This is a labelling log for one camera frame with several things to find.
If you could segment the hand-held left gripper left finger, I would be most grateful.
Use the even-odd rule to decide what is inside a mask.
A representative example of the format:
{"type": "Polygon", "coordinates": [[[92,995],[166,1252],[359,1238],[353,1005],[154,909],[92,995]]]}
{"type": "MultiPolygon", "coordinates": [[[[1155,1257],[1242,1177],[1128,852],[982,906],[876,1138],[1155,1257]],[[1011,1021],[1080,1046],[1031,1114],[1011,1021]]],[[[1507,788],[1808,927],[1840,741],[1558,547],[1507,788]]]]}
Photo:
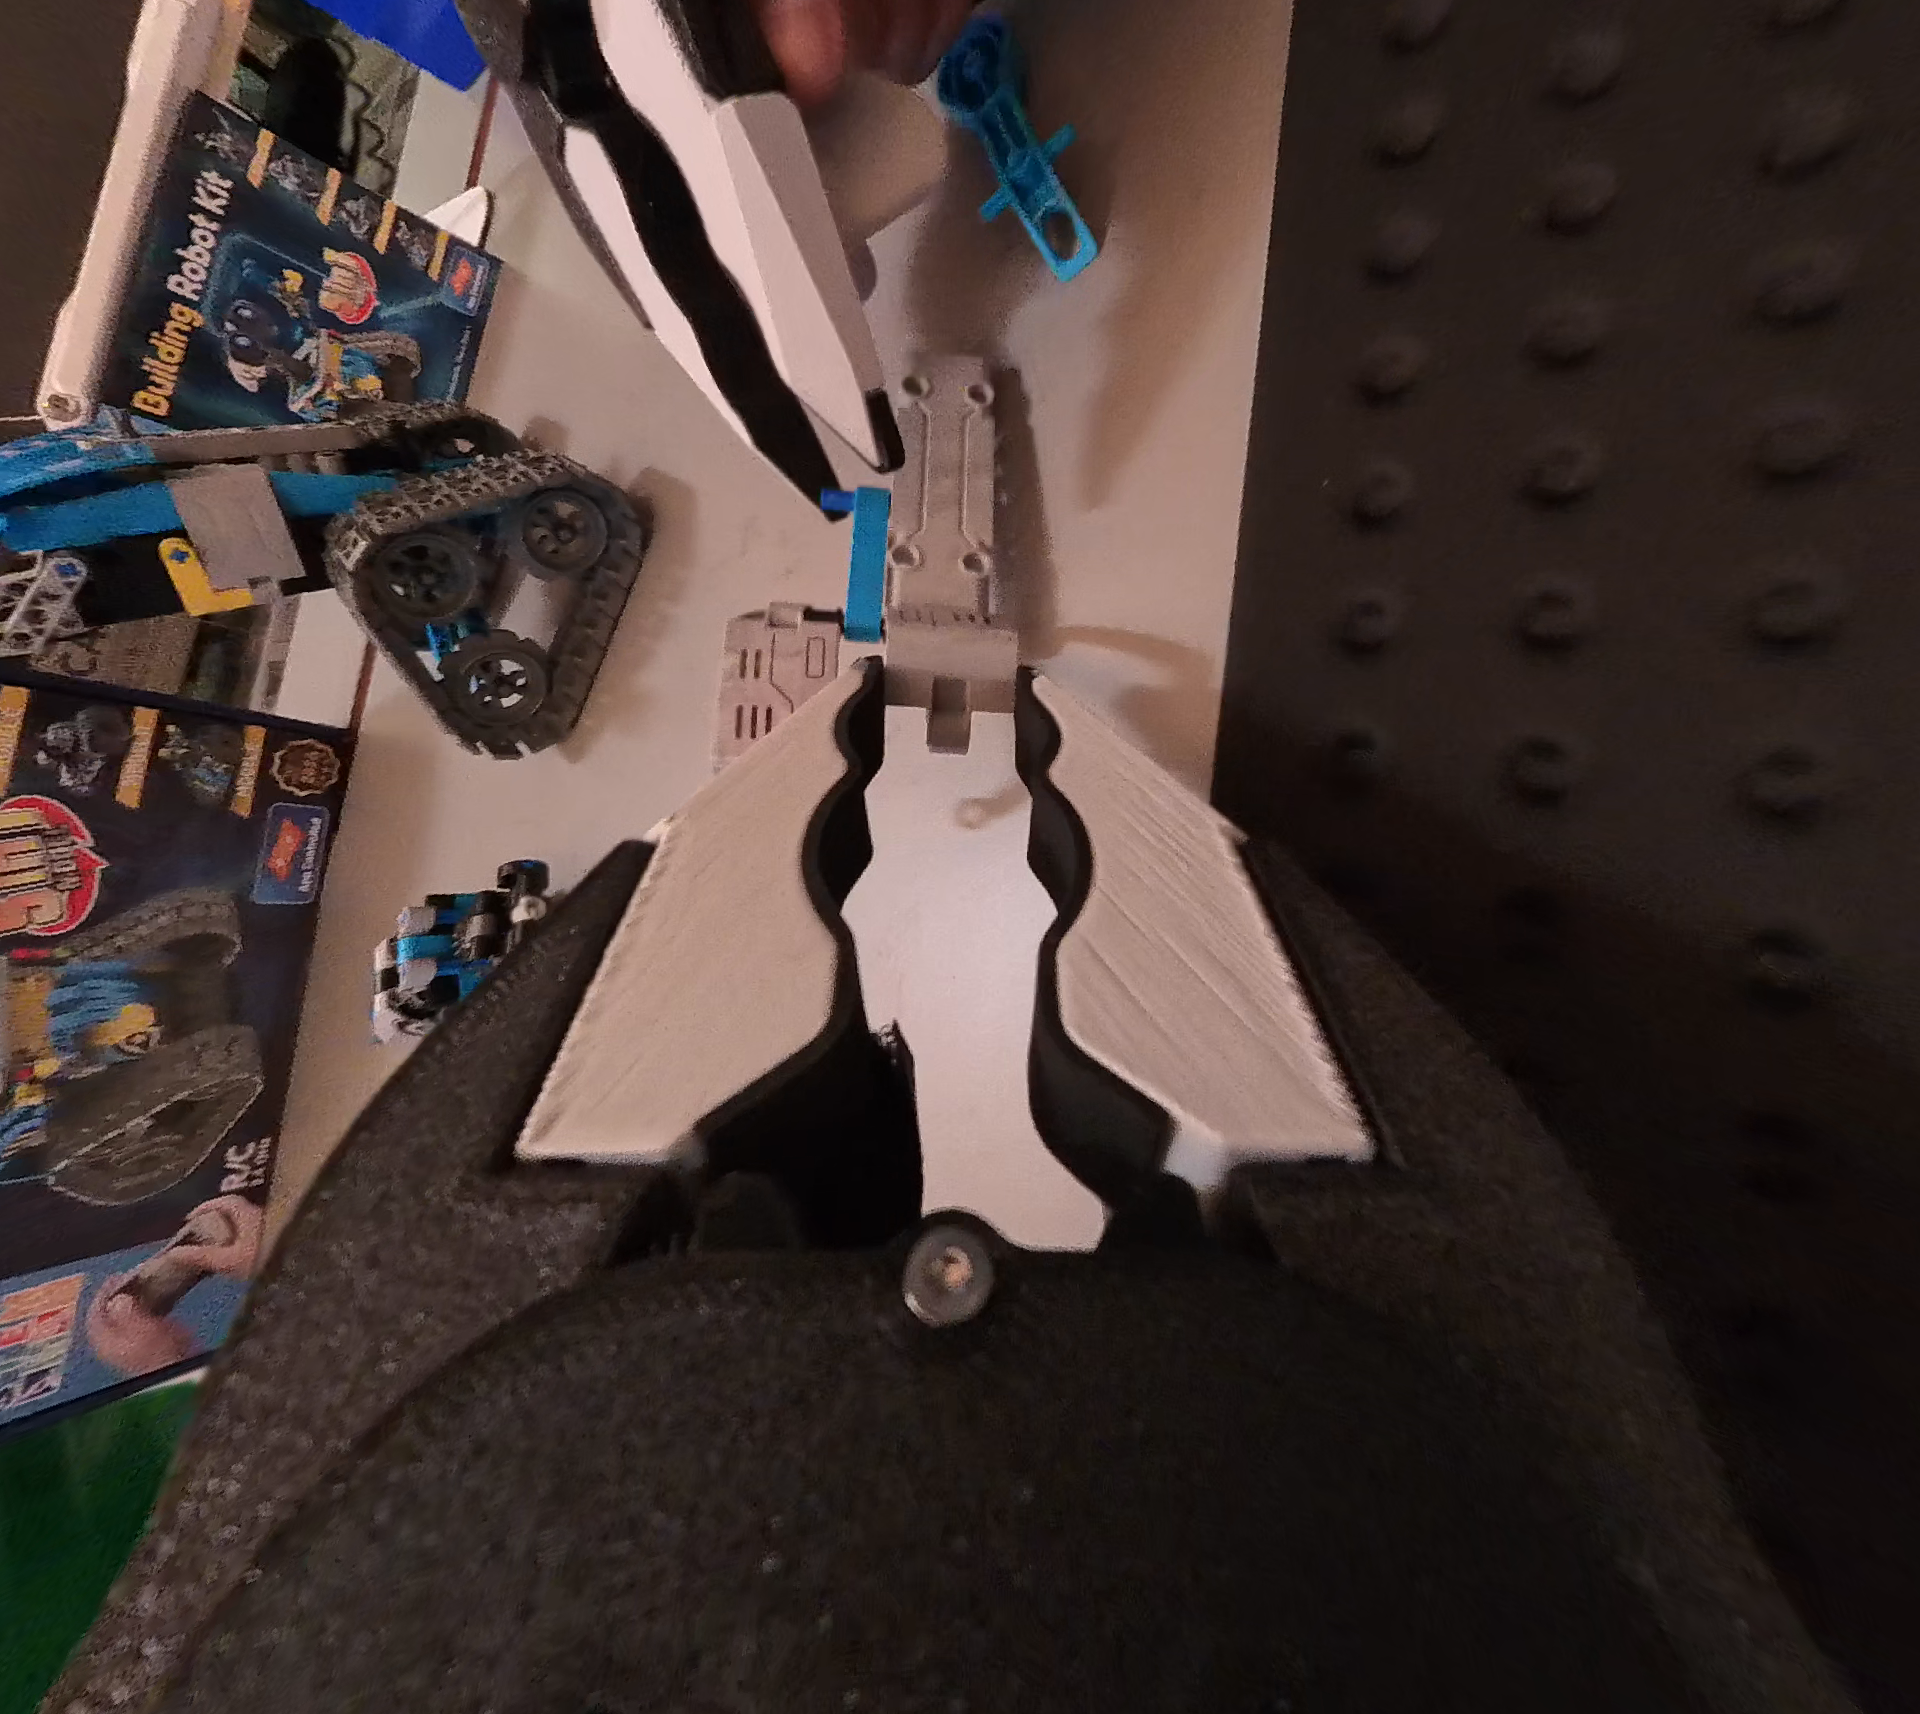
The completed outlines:
{"type": "Polygon", "coordinates": [[[649,834],[540,1081],[530,1165],[684,1167],[743,1108],[867,1037],[852,889],[875,862],[883,667],[850,667],[649,834]]]}

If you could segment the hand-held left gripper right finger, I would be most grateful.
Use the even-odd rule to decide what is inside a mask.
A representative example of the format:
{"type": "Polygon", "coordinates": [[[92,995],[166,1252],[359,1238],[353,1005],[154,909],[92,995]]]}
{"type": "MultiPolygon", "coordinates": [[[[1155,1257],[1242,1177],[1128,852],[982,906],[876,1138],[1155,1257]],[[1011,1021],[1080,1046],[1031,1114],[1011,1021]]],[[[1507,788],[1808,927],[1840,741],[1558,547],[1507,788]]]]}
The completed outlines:
{"type": "Polygon", "coordinates": [[[1241,833],[1049,675],[1021,678],[1021,779],[1054,905],[1028,1055],[1046,1149],[1075,1172],[1371,1163],[1241,833]]]}

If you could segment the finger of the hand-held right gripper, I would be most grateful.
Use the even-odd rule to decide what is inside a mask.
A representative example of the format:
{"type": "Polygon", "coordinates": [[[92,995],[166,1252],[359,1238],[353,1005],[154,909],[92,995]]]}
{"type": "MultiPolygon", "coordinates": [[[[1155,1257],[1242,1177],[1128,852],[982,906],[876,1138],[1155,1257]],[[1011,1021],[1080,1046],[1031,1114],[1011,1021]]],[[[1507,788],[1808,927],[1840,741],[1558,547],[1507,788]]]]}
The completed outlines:
{"type": "Polygon", "coordinates": [[[647,323],[780,475],[905,448],[796,105],[727,0],[586,0],[584,201],[647,323]]]}
{"type": "Polygon", "coordinates": [[[791,484],[846,455],[846,250],[793,107],[558,124],[558,176],[662,348],[791,484]]]}

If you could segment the grey blue brick assembly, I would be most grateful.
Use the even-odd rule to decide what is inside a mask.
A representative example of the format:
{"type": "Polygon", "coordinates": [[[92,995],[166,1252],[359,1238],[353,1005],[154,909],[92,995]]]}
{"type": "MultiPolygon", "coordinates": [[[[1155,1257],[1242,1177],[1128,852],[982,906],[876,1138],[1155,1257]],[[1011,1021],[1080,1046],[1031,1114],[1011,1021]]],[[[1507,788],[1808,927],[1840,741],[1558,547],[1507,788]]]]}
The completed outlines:
{"type": "Polygon", "coordinates": [[[974,718],[1011,715],[1022,660],[1000,564],[996,384],[974,354],[924,354],[895,390],[905,462],[887,486],[822,495],[850,520],[838,625],[876,650],[885,699],[961,756],[974,718]]]}

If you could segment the blue tracked toy robot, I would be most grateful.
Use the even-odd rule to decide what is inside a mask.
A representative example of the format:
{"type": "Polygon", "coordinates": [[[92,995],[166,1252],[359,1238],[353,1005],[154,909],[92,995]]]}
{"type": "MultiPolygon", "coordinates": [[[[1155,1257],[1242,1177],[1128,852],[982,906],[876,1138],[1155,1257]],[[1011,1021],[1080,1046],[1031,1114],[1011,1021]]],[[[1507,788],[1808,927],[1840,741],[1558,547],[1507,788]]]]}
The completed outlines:
{"type": "Polygon", "coordinates": [[[330,590],[439,726],[517,760],[579,728],[647,510],[461,404],[166,431],[123,408],[3,446],[5,657],[330,590]]]}

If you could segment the grey desk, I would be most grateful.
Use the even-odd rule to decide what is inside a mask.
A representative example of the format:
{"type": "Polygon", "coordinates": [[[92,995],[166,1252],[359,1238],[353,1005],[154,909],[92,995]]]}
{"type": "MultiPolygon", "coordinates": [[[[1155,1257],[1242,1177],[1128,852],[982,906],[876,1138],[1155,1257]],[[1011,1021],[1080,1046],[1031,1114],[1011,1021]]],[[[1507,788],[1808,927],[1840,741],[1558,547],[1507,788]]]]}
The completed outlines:
{"type": "MultiPolygon", "coordinates": [[[[1005,381],[1000,535],[1021,645],[1155,760],[1208,791],[1231,632],[1293,0],[996,0],[1036,124],[1098,239],[1059,282],[954,143],[933,197],[883,232],[873,319],[891,368],[982,354],[1005,381]]],[[[579,732],[473,756],[325,599],[299,609],[279,696],[357,748],[337,822],[265,1245],[275,1245],[408,1045],[373,1041],[373,948],[432,890],[535,856],[562,886],[644,837],[710,775],[725,626],[771,600],[838,605],[848,542],[765,470],[655,345],[565,213],[503,95],[424,83],[408,203],[478,180],[507,277],[474,402],[651,505],[655,538],[579,732]]],[[[1028,1118],[1036,951],[1053,906],[1026,867],[1011,718],[963,756],[887,717],[869,796],[876,861],[848,898],[869,1015],[917,1062],[924,1202],[1025,1246],[1087,1248],[1092,1194],[1028,1118]]]]}

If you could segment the blue racket-shaped piece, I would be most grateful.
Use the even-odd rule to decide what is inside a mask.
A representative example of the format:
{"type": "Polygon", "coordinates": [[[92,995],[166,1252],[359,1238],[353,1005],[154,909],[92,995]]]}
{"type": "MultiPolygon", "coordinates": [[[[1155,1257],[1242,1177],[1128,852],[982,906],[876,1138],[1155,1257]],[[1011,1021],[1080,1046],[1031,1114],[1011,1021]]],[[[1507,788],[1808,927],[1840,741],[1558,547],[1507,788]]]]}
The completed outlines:
{"type": "Polygon", "coordinates": [[[1087,272],[1098,240],[1059,172],[1076,131],[1065,124],[1046,139],[1038,133],[1026,100],[1026,56],[1007,18],[974,15],[933,73],[933,91],[949,124],[972,139],[991,170],[993,190],[978,220],[1014,217],[1062,284],[1087,272]]]}

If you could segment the black blue motor assembly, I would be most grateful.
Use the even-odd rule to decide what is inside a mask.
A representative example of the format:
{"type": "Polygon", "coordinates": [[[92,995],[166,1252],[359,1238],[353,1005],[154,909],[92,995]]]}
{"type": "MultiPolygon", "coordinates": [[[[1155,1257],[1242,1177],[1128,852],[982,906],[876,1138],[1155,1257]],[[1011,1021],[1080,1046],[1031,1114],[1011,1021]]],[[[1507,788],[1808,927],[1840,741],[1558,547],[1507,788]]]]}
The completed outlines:
{"type": "Polygon", "coordinates": [[[421,1038],[492,978],[555,906],[543,861],[504,862],[492,886],[402,909],[373,955],[371,1031],[379,1045],[421,1038]]]}

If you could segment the small robot kit box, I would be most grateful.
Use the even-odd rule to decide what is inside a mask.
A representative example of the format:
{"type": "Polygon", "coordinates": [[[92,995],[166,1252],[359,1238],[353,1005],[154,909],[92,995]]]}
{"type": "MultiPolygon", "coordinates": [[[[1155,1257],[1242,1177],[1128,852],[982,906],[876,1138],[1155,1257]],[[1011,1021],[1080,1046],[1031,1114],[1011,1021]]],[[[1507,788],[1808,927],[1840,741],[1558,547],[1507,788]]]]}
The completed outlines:
{"type": "Polygon", "coordinates": [[[166,433],[462,404],[503,265],[190,93],[135,199],[82,399],[166,433]]]}

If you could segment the black perforated mat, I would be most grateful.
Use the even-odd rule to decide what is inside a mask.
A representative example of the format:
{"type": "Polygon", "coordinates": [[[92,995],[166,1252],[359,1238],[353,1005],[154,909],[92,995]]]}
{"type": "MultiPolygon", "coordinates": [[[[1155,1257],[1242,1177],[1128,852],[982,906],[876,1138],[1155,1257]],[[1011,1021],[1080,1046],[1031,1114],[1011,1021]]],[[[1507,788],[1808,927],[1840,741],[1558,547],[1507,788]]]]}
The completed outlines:
{"type": "Polygon", "coordinates": [[[1507,1066],[1917,1711],[1918,0],[1295,0],[1215,801],[1507,1066]]]}

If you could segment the large robot kit box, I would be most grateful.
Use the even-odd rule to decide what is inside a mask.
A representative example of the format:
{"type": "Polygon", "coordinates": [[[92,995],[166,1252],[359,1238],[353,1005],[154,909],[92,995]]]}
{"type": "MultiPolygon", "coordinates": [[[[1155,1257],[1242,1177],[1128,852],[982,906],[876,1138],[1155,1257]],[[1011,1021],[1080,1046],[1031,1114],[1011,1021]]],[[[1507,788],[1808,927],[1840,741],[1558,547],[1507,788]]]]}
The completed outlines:
{"type": "Polygon", "coordinates": [[[353,752],[340,726],[5,673],[5,1430],[228,1341],[353,752]]]}

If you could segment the green plastic bin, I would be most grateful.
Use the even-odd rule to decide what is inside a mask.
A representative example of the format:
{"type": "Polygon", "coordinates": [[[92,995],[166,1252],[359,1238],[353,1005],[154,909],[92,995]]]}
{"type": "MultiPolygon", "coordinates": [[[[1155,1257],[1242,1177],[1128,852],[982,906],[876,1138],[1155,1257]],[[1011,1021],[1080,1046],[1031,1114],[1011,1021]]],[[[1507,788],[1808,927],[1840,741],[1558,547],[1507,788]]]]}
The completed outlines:
{"type": "Polygon", "coordinates": [[[3,1436],[3,1708],[35,1713],[126,1568],[205,1371],[3,1436]]]}

